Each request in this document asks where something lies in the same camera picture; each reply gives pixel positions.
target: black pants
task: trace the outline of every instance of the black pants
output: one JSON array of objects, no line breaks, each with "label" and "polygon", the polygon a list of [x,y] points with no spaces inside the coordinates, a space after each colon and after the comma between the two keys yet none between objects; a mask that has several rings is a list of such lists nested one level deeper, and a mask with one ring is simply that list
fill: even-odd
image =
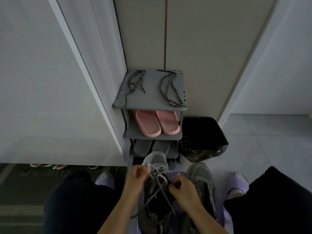
[{"label": "black pants", "polygon": [[118,198],[115,190],[95,185],[86,170],[70,170],[45,205],[43,233],[96,234]]},{"label": "black pants", "polygon": [[312,233],[312,193],[275,167],[224,202],[234,233]]},{"label": "black pants", "polygon": [[[91,175],[69,171],[45,206],[45,234],[96,234],[118,201]],[[270,167],[243,197],[224,202],[234,233],[312,233],[312,193]]]}]

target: gray shoe rack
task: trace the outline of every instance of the gray shoe rack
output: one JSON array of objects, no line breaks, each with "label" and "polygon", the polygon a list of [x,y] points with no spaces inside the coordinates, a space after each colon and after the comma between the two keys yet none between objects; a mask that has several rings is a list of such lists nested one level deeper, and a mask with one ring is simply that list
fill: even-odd
[{"label": "gray shoe rack", "polygon": [[[125,95],[130,91],[128,87],[128,80],[135,70],[129,70],[121,87],[119,93],[115,99],[114,107],[122,110],[124,115],[126,130],[124,137],[129,138],[134,143],[133,152],[137,157],[146,157],[150,147],[153,145],[153,151],[163,151],[167,158],[177,158],[179,156],[178,152],[178,142],[182,138],[182,119],[183,111],[186,107],[171,107],[166,99],[161,95],[159,90],[159,85],[161,79],[167,75],[167,72],[157,71],[157,70],[145,70],[145,75],[143,77],[142,86],[146,93],[141,89],[138,84],[136,90],[128,95],[128,105],[127,111],[129,118],[125,109]],[[187,106],[187,100],[185,95],[183,72],[180,70],[172,70],[177,73],[177,76],[173,79],[173,83],[180,98],[183,101],[183,105]],[[136,82],[140,78],[140,75],[134,77],[132,82]],[[162,85],[163,92],[166,92],[166,87],[169,77],[165,78]],[[168,98],[178,102],[177,96],[170,86],[168,91]],[[152,111],[175,111],[180,122],[180,131],[175,135],[166,135],[163,132],[155,137],[148,138],[140,130],[131,110],[152,110]]]}]

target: shoelace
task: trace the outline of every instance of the shoelace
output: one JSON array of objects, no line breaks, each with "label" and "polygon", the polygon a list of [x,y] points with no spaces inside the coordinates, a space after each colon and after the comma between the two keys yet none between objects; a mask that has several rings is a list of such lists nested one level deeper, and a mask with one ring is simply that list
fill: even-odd
[{"label": "shoelace", "polygon": [[[135,76],[137,76],[137,75],[140,74],[140,73],[141,73],[141,77],[140,77],[135,83],[132,83],[132,78],[135,77]],[[141,89],[142,89],[142,90],[144,91],[144,93],[146,94],[146,92],[145,92],[145,90],[144,90],[144,88],[143,88],[143,86],[142,86],[144,74],[145,74],[145,70],[136,70],[136,71],[131,75],[131,77],[128,79],[128,87],[129,87],[129,90],[130,90],[130,91],[124,96],[124,99],[125,99],[124,108],[125,108],[125,110],[126,110],[128,119],[130,119],[130,118],[129,118],[129,114],[128,114],[128,111],[127,111],[127,104],[128,104],[128,99],[127,99],[127,97],[128,97],[129,94],[133,93],[133,92],[136,90],[136,87],[137,87],[137,85],[138,85],[138,82],[140,82]]]},{"label": "shoelace", "polygon": [[[165,165],[163,165],[163,164],[160,164],[160,165],[157,165],[157,166],[155,166],[155,165],[153,165],[153,164],[148,164],[149,166],[151,166],[151,168],[152,168],[152,171],[151,171],[151,174],[150,174],[150,177],[152,178],[152,179],[154,179],[154,180],[152,180],[152,184],[151,184],[151,188],[150,188],[150,190],[151,190],[151,192],[154,190],[154,188],[155,188],[155,185],[157,184],[158,185],[158,189],[154,192],[154,194],[146,201],[146,203],[144,204],[144,206],[138,211],[138,213],[139,212],[141,212],[143,209],[145,209],[146,208],[146,206],[149,204],[149,202],[153,199],[153,198],[156,198],[157,197],[157,193],[159,192],[159,191],[161,191],[162,192],[162,194],[164,195],[164,197],[166,198],[166,201],[168,202],[168,204],[169,204],[169,206],[170,206],[170,208],[171,208],[171,210],[172,210],[172,213],[175,215],[175,211],[174,211],[174,209],[172,208],[172,206],[171,206],[171,204],[170,204],[170,201],[168,200],[168,198],[167,198],[167,196],[166,196],[166,194],[165,194],[165,191],[164,191],[164,187],[167,187],[167,185],[168,185],[168,180],[167,180],[167,178],[164,176],[164,174],[168,174],[168,173],[173,173],[174,171],[169,171],[167,168],[166,168],[166,166]],[[131,216],[130,218],[135,218],[135,217],[137,217],[138,216],[138,213],[136,214],[136,215],[134,215],[134,216]]]},{"label": "shoelace", "polygon": [[[174,71],[170,71],[170,70],[158,70],[158,71],[168,72],[168,73],[169,73],[169,74],[165,75],[165,76],[161,79],[161,82],[160,82],[160,85],[159,85],[159,90],[160,90],[161,95],[166,99],[166,101],[169,103],[169,105],[170,105],[171,107],[175,107],[175,108],[178,108],[178,107],[185,107],[185,108],[186,108],[186,106],[183,105],[183,101],[182,101],[182,99],[180,98],[180,96],[179,96],[179,94],[178,94],[178,92],[177,92],[177,89],[175,88],[174,83],[173,83],[173,81],[172,81],[172,80],[177,76],[177,73],[175,73]],[[163,80],[164,80],[165,78],[167,78],[167,77],[169,77],[169,80],[168,80],[168,84],[167,84],[167,88],[166,88],[166,93],[164,94],[161,87],[162,87]],[[180,103],[177,103],[177,102],[175,102],[175,101],[173,101],[173,100],[171,100],[171,99],[168,98],[167,95],[168,95],[168,90],[169,90],[170,84],[171,84],[171,87],[173,88],[174,92],[176,93],[177,98],[178,98],[178,100],[180,101]]]}]

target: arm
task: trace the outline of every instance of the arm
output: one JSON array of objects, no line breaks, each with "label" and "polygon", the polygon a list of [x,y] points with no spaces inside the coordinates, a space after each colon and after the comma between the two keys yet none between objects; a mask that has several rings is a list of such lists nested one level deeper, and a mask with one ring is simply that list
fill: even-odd
[{"label": "arm", "polygon": [[126,234],[131,213],[150,173],[146,166],[133,166],[125,183],[119,202],[105,220],[97,234]]},{"label": "arm", "polygon": [[201,234],[225,234],[227,231],[205,210],[195,185],[183,175],[172,180],[169,185],[170,193],[179,205],[188,213]]}]

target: trash can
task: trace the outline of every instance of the trash can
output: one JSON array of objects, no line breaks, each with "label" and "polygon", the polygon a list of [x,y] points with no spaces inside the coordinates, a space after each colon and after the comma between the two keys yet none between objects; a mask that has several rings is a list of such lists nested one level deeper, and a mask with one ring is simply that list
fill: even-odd
[{"label": "trash can", "polygon": [[220,126],[211,117],[185,117],[179,141],[179,158],[183,164],[192,164],[220,156],[228,146]]}]

